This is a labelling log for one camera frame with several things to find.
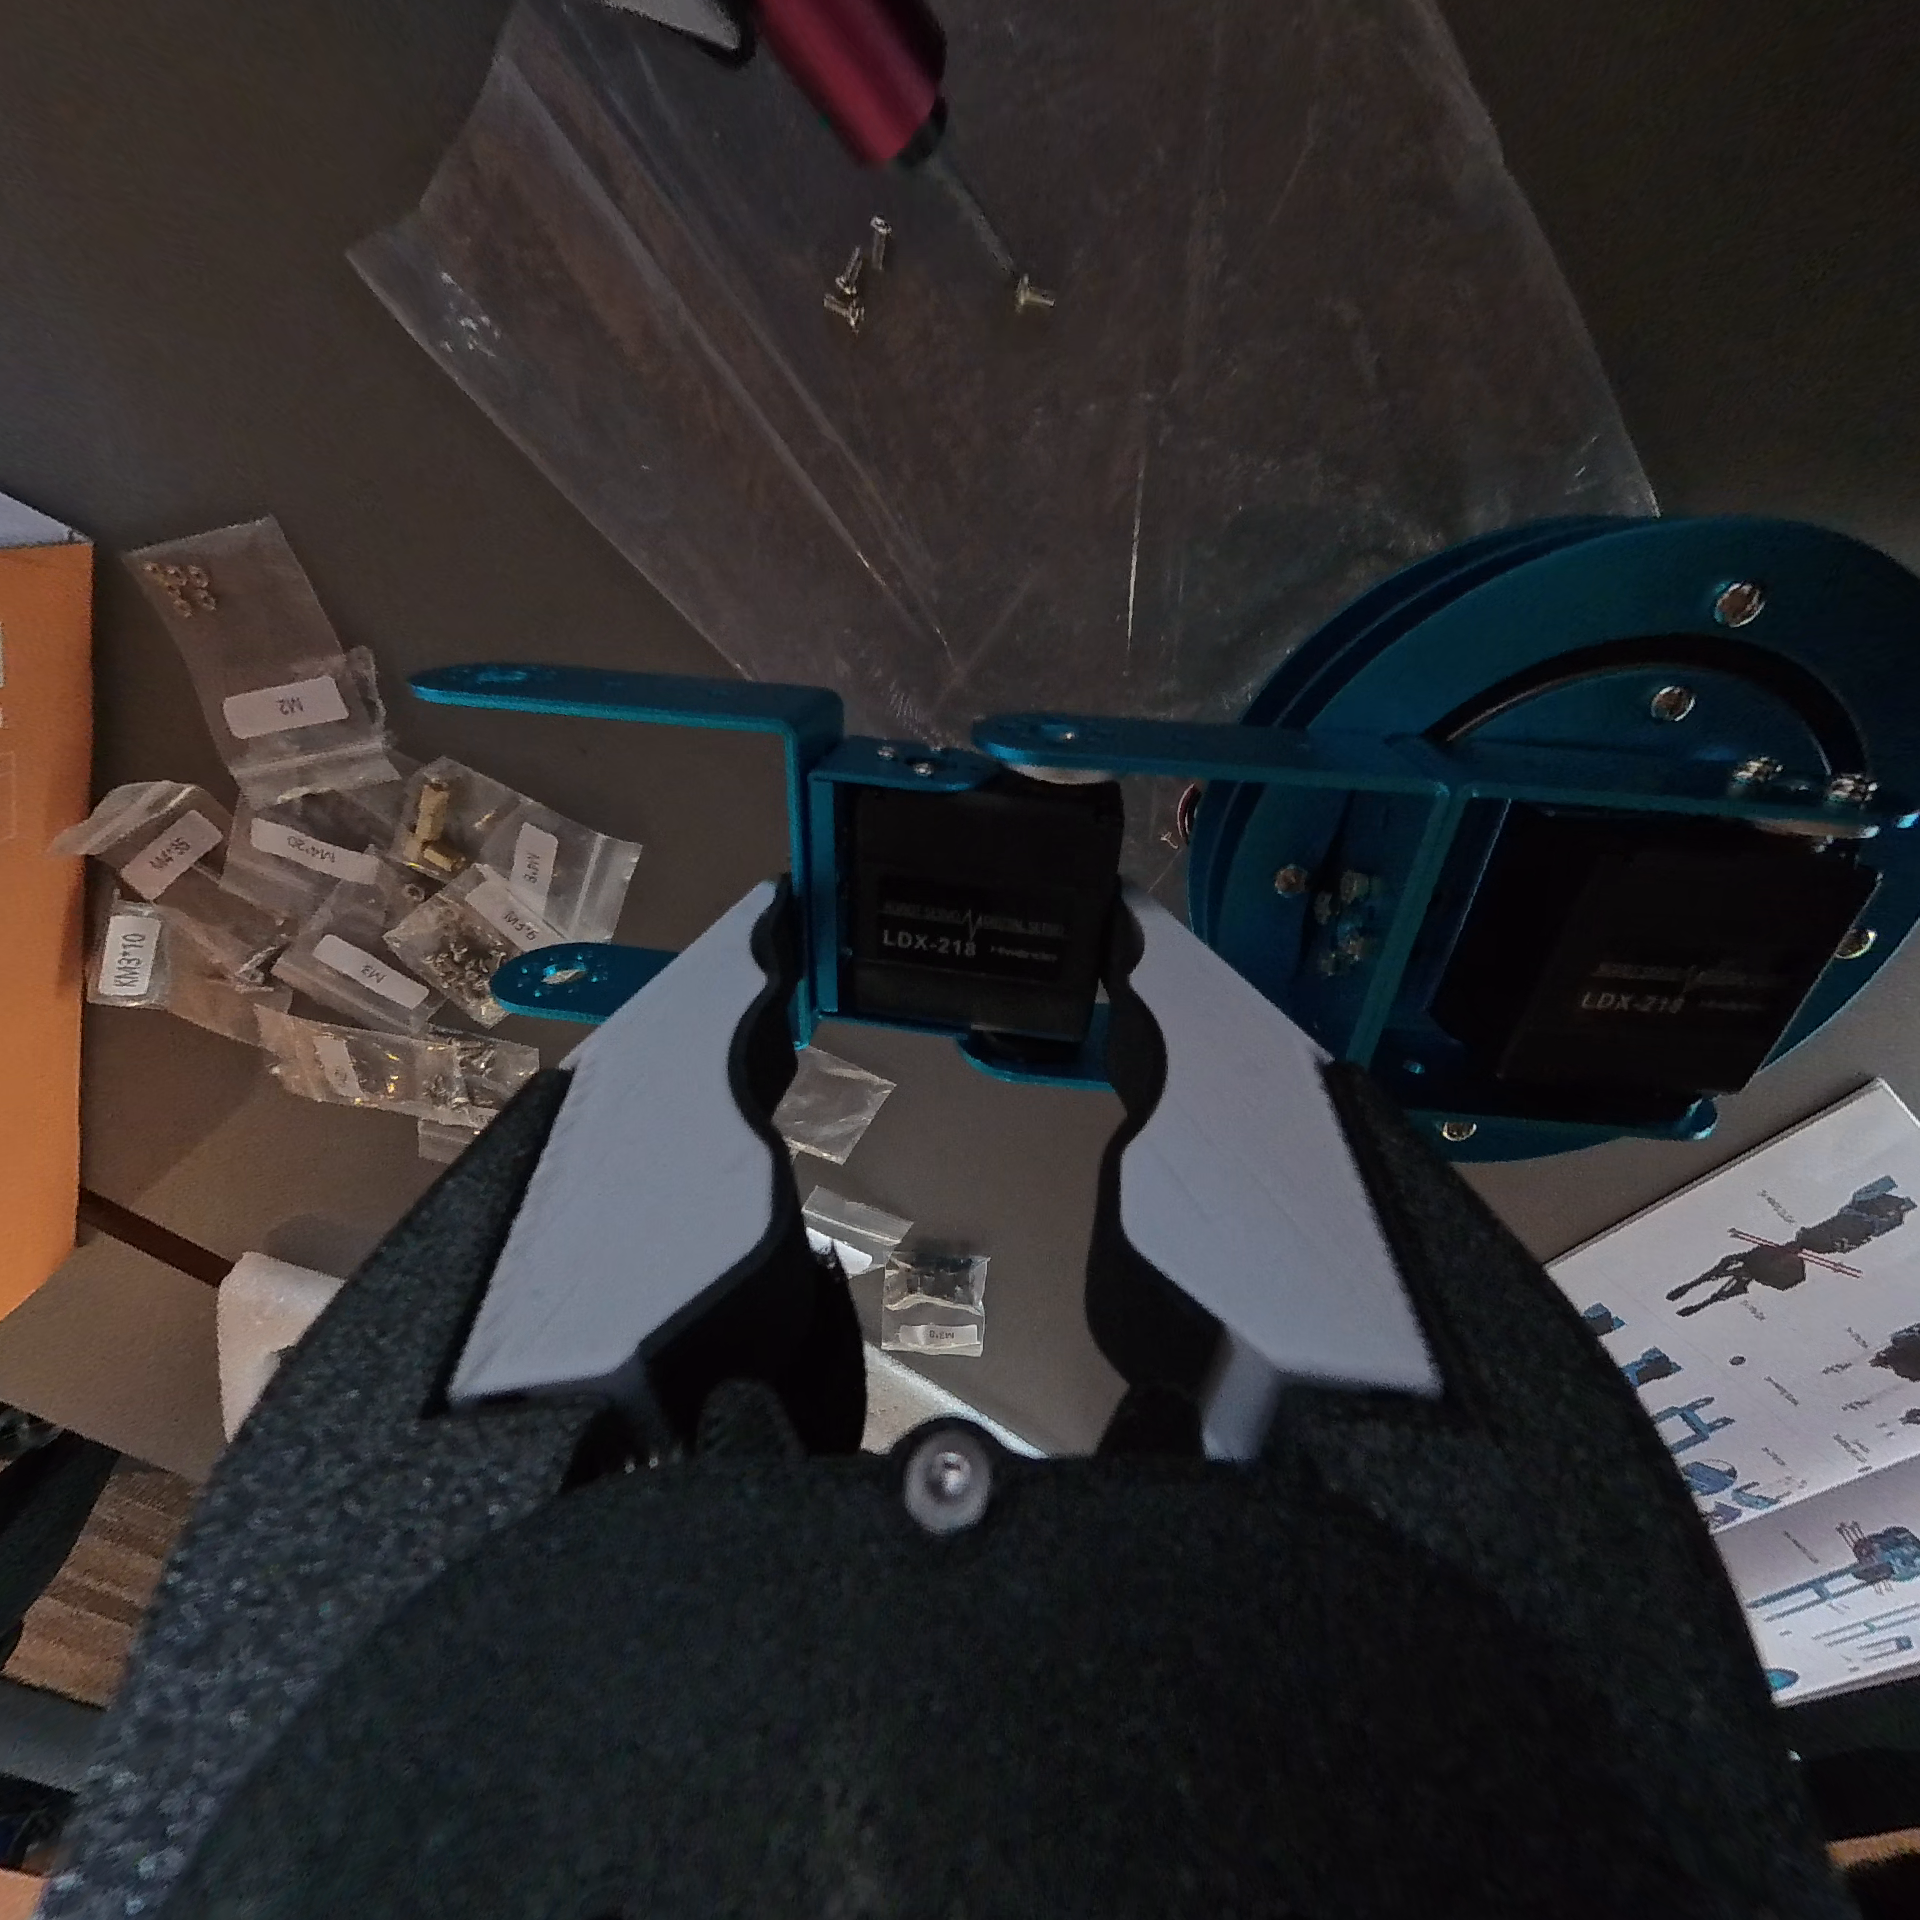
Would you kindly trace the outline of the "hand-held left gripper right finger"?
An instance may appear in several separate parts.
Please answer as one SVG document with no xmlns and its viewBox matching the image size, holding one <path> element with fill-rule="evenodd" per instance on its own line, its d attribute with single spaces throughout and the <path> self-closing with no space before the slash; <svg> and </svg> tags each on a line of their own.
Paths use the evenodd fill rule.
<svg viewBox="0 0 1920 1920">
<path fill-rule="evenodd" d="M 1111 926 L 1094 1336 L 1125 1380 L 1105 1451 L 1261 1459 L 1293 1387 L 1446 1379 L 1304 1029 L 1159 901 Z"/>
</svg>

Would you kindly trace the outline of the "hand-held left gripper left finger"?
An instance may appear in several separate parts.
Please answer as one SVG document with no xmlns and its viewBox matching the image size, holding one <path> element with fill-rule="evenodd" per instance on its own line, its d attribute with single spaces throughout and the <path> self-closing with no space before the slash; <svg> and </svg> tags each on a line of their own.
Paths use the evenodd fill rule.
<svg viewBox="0 0 1920 1920">
<path fill-rule="evenodd" d="M 754 884 L 567 1055 L 567 1090 L 466 1343 L 450 1405 L 639 1403 L 646 1362 L 778 1242 L 773 1022 L 793 1062 L 791 884 Z"/>
</svg>

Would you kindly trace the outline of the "blue toy robot arm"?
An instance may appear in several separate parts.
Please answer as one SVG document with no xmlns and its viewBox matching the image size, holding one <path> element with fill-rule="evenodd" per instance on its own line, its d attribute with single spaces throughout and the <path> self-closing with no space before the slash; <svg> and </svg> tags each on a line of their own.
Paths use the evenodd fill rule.
<svg viewBox="0 0 1920 1920">
<path fill-rule="evenodd" d="M 1192 935 L 1466 1160 L 1690 1141 L 1917 927 L 1917 575 L 1789 518 L 1549 518 L 1334 615 L 1241 720 L 853 735 L 823 687 L 549 663 L 429 704 L 773 735 L 793 1022 L 1105 1075 L 1122 784 L 1197 792 Z"/>
</svg>

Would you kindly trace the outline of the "red electric screwdriver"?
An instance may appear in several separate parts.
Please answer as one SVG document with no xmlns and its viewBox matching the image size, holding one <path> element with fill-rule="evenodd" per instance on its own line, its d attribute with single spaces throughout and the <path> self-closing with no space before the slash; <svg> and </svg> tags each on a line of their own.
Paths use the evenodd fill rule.
<svg viewBox="0 0 1920 1920">
<path fill-rule="evenodd" d="M 849 154 L 933 180 L 1018 296 L 1031 279 L 949 156 L 946 34 L 926 3 L 726 3 L 743 58 L 768 53 Z"/>
</svg>

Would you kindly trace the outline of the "grey desk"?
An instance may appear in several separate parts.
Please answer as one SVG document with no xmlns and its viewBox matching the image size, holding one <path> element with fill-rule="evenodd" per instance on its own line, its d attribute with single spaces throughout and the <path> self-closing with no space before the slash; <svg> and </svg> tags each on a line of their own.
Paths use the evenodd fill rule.
<svg viewBox="0 0 1920 1920">
<path fill-rule="evenodd" d="M 1917 566 L 1917 4 L 1438 4 L 1669 511 L 1822 520 Z M 222 779 L 120 554 L 263 511 L 384 678 L 478 659 L 722 663 L 374 300 L 347 250 L 418 204 L 509 4 L 5 4 L 5 493 L 96 546 L 96 778 Z M 424 709 L 646 871 L 682 946 L 775 869 L 753 735 Z M 825 1029 L 896 1093 L 821 1179 L 993 1258 L 983 1360 L 930 1370 L 1046 1450 L 1119 1391 L 1081 1309 L 1114 1094 Z M 1469 1179 L 1537 1258 L 1879 1076 L 1917 1108 L 1917 956 L 1695 1144 Z M 237 1258 L 352 1271 L 437 1168 L 397 1116 L 255 1048 L 87 1011 L 86 1187 Z M 222 1451 L 208 1284 L 89 1231 L 5 1322 L 5 1400 L 190 1480 Z"/>
</svg>

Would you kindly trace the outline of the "pile of small screw bags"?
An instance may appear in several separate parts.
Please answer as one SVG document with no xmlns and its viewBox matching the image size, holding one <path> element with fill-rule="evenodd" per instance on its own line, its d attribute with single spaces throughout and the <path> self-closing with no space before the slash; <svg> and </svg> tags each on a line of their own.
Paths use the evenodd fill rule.
<svg viewBox="0 0 1920 1920">
<path fill-rule="evenodd" d="M 453 1163 L 536 1076 L 496 973 L 611 944 L 643 844 L 456 756 L 400 752 L 272 516 L 123 557 L 177 647 L 232 796 L 111 786 L 48 856 L 104 893 L 86 994 L 255 1048 L 278 1090 L 408 1120 Z"/>
</svg>

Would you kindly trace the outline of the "printed instruction sheet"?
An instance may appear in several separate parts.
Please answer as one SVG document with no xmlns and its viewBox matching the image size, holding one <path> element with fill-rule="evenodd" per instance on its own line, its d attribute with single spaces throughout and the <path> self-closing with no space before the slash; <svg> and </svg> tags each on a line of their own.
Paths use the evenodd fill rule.
<svg viewBox="0 0 1920 1920">
<path fill-rule="evenodd" d="M 1917 1678 L 1917 1114 L 1873 1080 L 1549 1271 L 1715 1536 L 1777 1702 Z"/>
</svg>

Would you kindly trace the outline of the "white orange cardboard box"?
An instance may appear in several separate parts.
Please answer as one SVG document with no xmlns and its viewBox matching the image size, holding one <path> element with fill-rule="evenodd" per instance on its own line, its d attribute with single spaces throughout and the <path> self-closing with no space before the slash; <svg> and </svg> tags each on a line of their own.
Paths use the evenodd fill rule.
<svg viewBox="0 0 1920 1920">
<path fill-rule="evenodd" d="M 86 877 L 48 845 L 89 811 L 91 543 L 2 498 L 2 1312 L 79 1237 Z"/>
</svg>

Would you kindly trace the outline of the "clear plastic bag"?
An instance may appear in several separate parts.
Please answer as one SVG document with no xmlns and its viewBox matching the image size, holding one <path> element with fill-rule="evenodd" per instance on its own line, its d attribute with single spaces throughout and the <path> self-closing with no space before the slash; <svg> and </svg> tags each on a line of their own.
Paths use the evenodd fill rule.
<svg viewBox="0 0 1920 1920">
<path fill-rule="evenodd" d="M 757 59 L 522 4 L 374 294 L 713 648 L 857 732 L 1235 720 L 1383 575 L 1657 511 L 1434 4 L 936 4 L 1021 268 Z M 823 311 L 865 274 L 867 324 Z"/>
</svg>

